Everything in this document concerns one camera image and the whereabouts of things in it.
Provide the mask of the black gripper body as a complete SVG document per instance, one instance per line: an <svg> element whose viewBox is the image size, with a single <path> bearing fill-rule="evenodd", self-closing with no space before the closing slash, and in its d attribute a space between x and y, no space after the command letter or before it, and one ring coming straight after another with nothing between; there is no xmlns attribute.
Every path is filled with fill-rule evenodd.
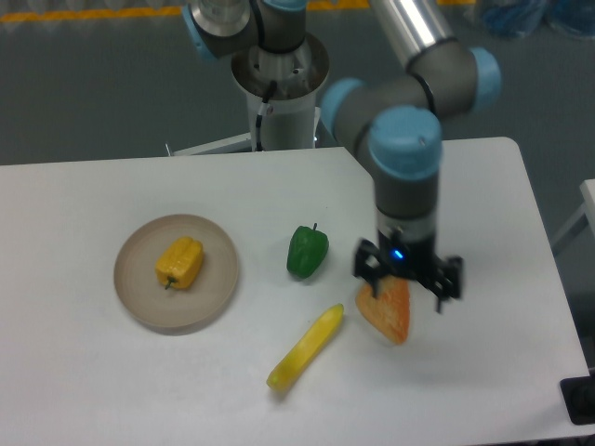
<svg viewBox="0 0 595 446"><path fill-rule="evenodd" d="M377 232L377 261L382 276L416 282L431 282L437 277L435 217L379 217Z"/></svg>

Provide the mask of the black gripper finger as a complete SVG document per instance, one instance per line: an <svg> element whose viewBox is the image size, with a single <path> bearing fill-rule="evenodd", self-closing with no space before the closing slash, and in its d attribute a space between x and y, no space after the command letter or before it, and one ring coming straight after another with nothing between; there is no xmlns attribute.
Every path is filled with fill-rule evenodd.
<svg viewBox="0 0 595 446"><path fill-rule="evenodd" d="M464 284L464 259L461 256L434 256L423 271L422 286L436 297L435 310L442 312L443 303L460 299Z"/></svg>
<svg viewBox="0 0 595 446"><path fill-rule="evenodd" d="M380 282L387 275L388 270L379 248L371 241L361 239L354 254L353 276L368 283L372 297L377 298Z"/></svg>

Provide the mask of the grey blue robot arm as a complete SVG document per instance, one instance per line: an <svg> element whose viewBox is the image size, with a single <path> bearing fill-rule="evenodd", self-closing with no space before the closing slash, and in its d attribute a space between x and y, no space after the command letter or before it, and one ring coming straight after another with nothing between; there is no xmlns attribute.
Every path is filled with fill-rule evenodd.
<svg viewBox="0 0 595 446"><path fill-rule="evenodd" d="M313 145L324 125L372 177L377 241L363 240L353 273L378 290L393 276L439 302L460 298L464 262L435 252L444 119L492 105L501 72L487 50L463 46L433 1L371 8L403 74L384 85L326 83L329 59L306 30L303 1L191 1L181 9L205 59L231 58L245 92L254 151Z"/></svg>

